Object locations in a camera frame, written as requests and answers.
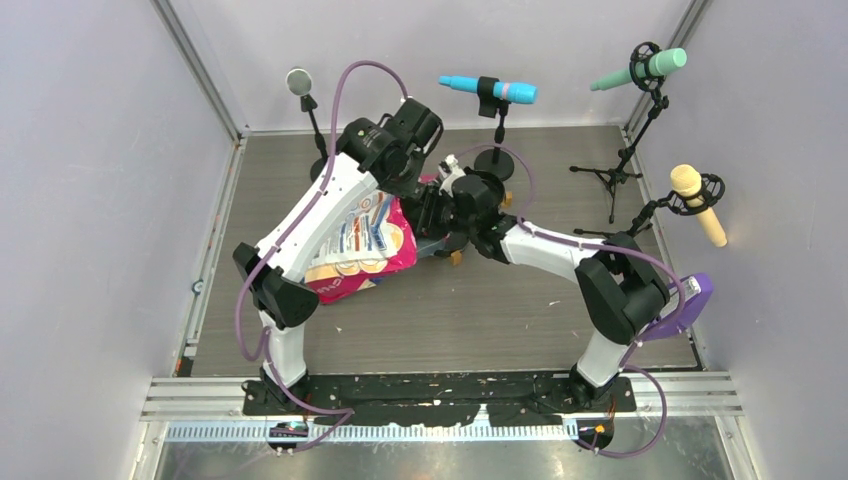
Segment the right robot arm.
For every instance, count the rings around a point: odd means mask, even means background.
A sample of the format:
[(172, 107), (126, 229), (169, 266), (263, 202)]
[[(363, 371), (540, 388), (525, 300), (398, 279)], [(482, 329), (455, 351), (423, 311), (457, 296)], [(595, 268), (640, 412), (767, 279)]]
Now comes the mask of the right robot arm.
[(596, 410), (611, 395), (627, 352), (660, 314), (671, 294), (632, 236), (583, 239), (539, 228), (504, 213), (505, 189), (494, 175), (462, 169), (440, 174), (437, 217), (447, 233), (507, 265), (532, 267), (575, 283), (594, 331), (567, 380), (574, 403)]

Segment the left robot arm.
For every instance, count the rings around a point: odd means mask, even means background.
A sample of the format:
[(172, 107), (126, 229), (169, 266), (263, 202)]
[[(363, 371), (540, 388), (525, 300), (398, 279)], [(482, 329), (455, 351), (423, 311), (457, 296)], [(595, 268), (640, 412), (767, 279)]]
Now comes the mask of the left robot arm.
[(424, 162), (444, 131), (442, 119), (408, 98), (379, 121), (358, 118), (331, 146), (318, 178), (287, 216), (256, 245), (239, 244), (233, 259), (243, 277), (237, 298), (247, 300), (262, 323), (259, 350), (268, 400), (280, 412), (298, 412), (307, 398), (305, 322), (319, 305), (305, 274), (320, 247), (340, 230), (359, 203), (377, 191), (396, 198), (415, 192)]

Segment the colourful pet food bag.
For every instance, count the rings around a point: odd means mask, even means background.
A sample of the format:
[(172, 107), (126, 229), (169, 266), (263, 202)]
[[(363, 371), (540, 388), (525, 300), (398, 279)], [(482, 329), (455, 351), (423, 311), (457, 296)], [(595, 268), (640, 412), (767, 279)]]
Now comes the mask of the colourful pet food bag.
[(330, 304), (413, 267), (418, 254), (418, 240), (401, 200), (376, 191), (361, 199), (325, 240), (304, 282), (322, 304)]

